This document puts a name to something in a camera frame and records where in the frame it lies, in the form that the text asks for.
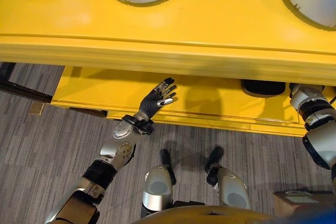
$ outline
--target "robot leg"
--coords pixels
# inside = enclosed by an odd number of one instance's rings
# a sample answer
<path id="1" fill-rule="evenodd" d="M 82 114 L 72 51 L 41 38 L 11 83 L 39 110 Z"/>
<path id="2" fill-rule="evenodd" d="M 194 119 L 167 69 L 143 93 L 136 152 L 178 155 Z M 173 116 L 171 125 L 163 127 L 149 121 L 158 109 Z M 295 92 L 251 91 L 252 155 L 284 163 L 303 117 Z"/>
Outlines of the robot leg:
<path id="1" fill-rule="evenodd" d="M 205 171 L 208 173 L 206 181 L 212 186 L 217 186 L 221 205 L 250 209 L 244 182 L 231 170 L 221 167 L 218 163 L 223 153 L 221 147 L 216 147 L 211 152 L 205 166 Z"/>
<path id="2" fill-rule="evenodd" d="M 160 158 L 162 165 L 153 168 L 145 177 L 141 218 L 172 207 L 173 185 L 176 184 L 176 179 L 168 151 L 161 150 Z"/>
<path id="3" fill-rule="evenodd" d="M 251 209 L 245 183 L 231 170 L 220 167 L 217 173 L 221 205 Z"/>

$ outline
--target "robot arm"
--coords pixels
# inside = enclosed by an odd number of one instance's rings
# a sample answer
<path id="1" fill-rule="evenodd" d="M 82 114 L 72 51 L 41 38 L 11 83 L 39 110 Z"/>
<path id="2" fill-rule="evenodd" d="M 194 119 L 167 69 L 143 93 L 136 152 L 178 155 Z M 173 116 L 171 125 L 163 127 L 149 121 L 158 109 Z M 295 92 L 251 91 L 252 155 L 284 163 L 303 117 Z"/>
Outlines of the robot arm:
<path id="1" fill-rule="evenodd" d="M 141 102 L 139 112 L 126 115 L 105 142 L 99 156 L 52 209 L 45 223 L 95 224 L 99 218 L 96 205 L 117 172 L 133 157 L 141 135 L 153 132 L 151 117 L 173 103 L 176 86 L 172 78 L 157 85 Z"/>
<path id="2" fill-rule="evenodd" d="M 291 105 L 305 121 L 302 141 L 314 162 L 331 170 L 336 193 L 336 110 L 322 94 L 323 86 L 292 84 Z"/>

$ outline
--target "floor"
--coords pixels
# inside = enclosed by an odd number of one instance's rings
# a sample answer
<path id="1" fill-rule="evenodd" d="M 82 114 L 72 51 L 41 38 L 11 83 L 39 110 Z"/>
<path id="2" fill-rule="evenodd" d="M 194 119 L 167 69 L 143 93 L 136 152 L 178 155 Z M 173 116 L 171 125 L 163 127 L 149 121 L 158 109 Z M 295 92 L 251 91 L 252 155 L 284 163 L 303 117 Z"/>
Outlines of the floor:
<path id="1" fill-rule="evenodd" d="M 61 73 L 59 66 L 18 64 L 11 81 L 53 94 Z M 0 104 L 0 219 L 43 223 L 110 138 L 116 122 L 50 105 L 42 116 L 28 115 L 31 101 L 2 92 Z M 218 204 L 203 172 L 216 145 L 225 151 L 221 164 L 246 182 L 253 210 L 273 214 L 275 191 L 331 190 L 330 172 L 315 165 L 300 138 L 156 124 L 108 188 L 98 223 L 139 218 L 144 175 L 159 164 L 162 148 L 172 156 L 174 199 Z"/>

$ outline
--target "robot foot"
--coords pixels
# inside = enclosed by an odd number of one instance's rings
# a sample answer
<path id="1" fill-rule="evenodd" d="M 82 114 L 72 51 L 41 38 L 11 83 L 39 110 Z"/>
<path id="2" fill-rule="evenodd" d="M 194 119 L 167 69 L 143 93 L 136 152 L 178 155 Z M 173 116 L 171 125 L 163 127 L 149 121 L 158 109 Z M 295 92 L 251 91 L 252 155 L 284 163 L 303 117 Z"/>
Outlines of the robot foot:
<path id="1" fill-rule="evenodd" d="M 211 152 L 208 161 L 205 165 L 205 172 L 208 174 L 206 177 L 206 181 L 208 184 L 215 186 L 218 182 L 217 180 L 217 173 L 220 168 L 219 160 L 223 157 L 224 150 L 221 147 L 216 147 Z"/>
<path id="2" fill-rule="evenodd" d="M 173 168 L 172 168 L 170 155 L 169 155 L 169 152 L 166 149 L 160 150 L 160 160 L 161 160 L 161 164 L 167 167 L 167 170 L 168 170 L 169 175 L 170 175 L 170 179 L 172 181 L 172 185 L 176 185 L 176 178 L 175 178 L 175 174 L 174 174 L 174 171 L 173 171 Z"/>

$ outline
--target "yellow table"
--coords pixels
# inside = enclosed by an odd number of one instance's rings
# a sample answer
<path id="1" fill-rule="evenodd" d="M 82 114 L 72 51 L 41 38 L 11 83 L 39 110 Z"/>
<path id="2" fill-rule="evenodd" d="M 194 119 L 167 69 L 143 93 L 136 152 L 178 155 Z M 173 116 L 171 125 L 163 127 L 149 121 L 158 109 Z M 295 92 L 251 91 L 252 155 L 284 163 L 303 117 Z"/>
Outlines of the yellow table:
<path id="1" fill-rule="evenodd" d="M 0 61 L 334 85 L 336 33 L 282 0 L 0 0 Z"/>
<path id="2" fill-rule="evenodd" d="M 336 83 L 336 33 L 301 21 L 282 0 L 151 7 L 0 0 L 0 7 L 0 61 L 68 66 L 52 104 L 108 110 L 109 118 L 135 112 L 156 82 L 172 76 L 180 99 L 157 122 L 303 135 L 288 90 L 252 98 L 238 79 Z"/>

